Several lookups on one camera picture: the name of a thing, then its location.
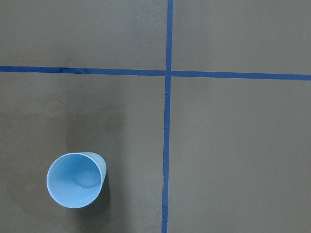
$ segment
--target blue line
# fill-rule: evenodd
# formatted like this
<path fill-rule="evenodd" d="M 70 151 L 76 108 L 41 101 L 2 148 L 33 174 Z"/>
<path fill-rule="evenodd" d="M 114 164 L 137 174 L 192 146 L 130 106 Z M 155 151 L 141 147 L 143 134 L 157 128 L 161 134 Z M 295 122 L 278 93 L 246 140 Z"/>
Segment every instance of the blue line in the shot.
<path fill-rule="evenodd" d="M 165 63 L 166 76 L 165 76 L 165 102 L 164 102 L 163 189 L 162 189 L 162 226 L 161 226 L 162 233 L 167 233 L 168 229 L 172 40 L 173 40 L 173 0 L 168 0 L 167 26 L 166 26 L 166 63 Z"/>
<path fill-rule="evenodd" d="M 97 69 L 97 68 L 68 68 L 68 67 L 1 67 L 1 66 L 0 72 L 107 74 L 107 75 L 141 75 L 141 76 L 165 76 L 166 74 L 166 72 L 163 70 Z"/>
<path fill-rule="evenodd" d="M 201 71 L 172 71 L 175 77 L 200 78 L 232 78 L 232 79 L 275 79 L 275 80 L 308 80 L 311 75 L 306 74 L 265 74 L 265 73 L 234 73 L 234 72 L 201 72 Z"/>

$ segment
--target blue cup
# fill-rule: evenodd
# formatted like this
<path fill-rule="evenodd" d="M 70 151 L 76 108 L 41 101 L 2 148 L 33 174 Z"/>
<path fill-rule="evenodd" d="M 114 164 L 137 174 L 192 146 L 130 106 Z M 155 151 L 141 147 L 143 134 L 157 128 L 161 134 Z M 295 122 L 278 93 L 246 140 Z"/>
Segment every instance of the blue cup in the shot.
<path fill-rule="evenodd" d="M 87 206 L 99 195 L 106 171 L 104 159 L 96 153 L 65 154 L 56 159 L 48 171 L 48 191 L 62 206 Z"/>

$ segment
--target vertical blue line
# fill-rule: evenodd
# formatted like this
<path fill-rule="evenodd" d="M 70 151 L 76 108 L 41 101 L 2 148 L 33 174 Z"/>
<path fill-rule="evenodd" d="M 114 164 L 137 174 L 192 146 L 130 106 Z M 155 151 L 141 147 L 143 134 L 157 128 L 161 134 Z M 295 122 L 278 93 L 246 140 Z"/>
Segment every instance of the vertical blue line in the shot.
<path fill-rule="evenodd" d="M 170 161 L 170 114 L 171 114 L 171 71 L 173 39 L 173 0 L 168 0 L 166 29 L 166 63 L 165 63 L 165 102 L 164 102 L 164 143 L 163 143 L 163 190 L 162 190 L 162 227 L 168 229 L 169 202 L 169 161 Z"/>

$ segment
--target gray floor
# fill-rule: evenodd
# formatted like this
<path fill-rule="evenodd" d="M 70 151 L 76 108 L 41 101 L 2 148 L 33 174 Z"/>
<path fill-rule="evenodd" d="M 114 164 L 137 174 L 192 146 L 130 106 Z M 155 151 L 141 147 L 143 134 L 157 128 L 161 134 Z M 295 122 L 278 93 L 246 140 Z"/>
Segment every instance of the gray floor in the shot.
<path fill-rule="evenodd" d="M 175 0 L 173 70 L 311 74 L 311 2 Z M 167 2 L 0 2 L 0 66 L 165 69 Z M 165 77 L 0 72 L 0 232 L 159 233 Z M 311 230 L 311 82 L 172 77 L 169 233 Z M 108 167 L 90 206 L 51 163 Z"/>

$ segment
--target cup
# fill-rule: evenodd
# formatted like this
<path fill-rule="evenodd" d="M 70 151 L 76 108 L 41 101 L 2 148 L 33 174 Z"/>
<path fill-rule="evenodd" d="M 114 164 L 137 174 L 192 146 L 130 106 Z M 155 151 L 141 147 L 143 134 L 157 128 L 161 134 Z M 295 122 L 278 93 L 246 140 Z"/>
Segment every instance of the cup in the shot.
<path fill-rule="evenodd" d="M 99 195 L 106 171 L 106 162 L 96 153 L 65 154 L 48 171 L 48 191 L 58 204 L 67 208 L 87 206 Z"/>

